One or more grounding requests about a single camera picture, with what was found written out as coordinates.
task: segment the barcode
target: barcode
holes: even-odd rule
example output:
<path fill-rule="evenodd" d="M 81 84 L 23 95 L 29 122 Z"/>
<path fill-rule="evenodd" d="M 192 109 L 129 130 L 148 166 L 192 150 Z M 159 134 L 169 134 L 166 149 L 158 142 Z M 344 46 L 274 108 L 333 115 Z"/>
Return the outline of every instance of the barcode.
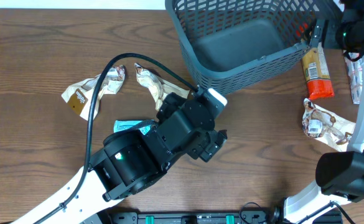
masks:
<path fill-rule="evenodd" d="M 309 68 L 309 77 L 310 77 L 310 79 L 318 78 L 316 67 Z"/>

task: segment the orange packet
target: orange packet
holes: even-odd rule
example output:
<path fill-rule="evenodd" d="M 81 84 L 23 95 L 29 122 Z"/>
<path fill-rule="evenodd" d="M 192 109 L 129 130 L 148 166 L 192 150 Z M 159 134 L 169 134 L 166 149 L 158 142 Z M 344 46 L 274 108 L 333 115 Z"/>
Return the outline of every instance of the orange packet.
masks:
<path fill-rule="evenodd" d="M 302 59 L 302 66 L 310 100 L 335 95 L 321 43 L 317 48 L 313 48 L 305 54 Z"/>

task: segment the wooden table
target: wooden table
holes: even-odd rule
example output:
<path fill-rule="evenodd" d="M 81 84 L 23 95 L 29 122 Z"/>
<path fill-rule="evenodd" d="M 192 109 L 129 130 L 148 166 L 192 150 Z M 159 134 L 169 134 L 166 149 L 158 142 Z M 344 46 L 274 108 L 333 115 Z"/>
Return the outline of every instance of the wooden table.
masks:
<path fill-rule="evenodd" d="M 123 52 L 150 56 L 192 82 L 165 11 L 0 10 L 0 222 L 15 220 L 62 187 L 83 165 L 86 121 L 63 101 L 72 83 L 99 74 Z M 335 97 L 315 102 L 355 121 L 340 51 L 326 51 Z M 154 118 L 154 100 L 135 78 L 136 59 L 117 95 L 105 95 L 94 122 L 93 150 L 117 119 Z M 209 162 L 182 157 L 151 188 L 120 207 L 141 212 L 268 207 L 314 179 L 320 156 L 333 149 L 301 129 L 307 96 L 302 65 L 227 96 L 216 120 L 229 140 Z M 344 207 L 364 223 L 364 201 Z"/>

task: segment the gray basket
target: gray basket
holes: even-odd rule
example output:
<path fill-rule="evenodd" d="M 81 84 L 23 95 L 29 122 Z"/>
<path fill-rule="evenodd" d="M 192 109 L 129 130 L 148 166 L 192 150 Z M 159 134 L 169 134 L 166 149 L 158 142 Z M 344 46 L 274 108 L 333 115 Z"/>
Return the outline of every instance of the gray basket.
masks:
<path fill-rule="evenodd" d="M 191 76 L 222 95 L 291 69 L 314 19 L 342 16 L 332 0 L 166 0 L 166 9 Z"/>

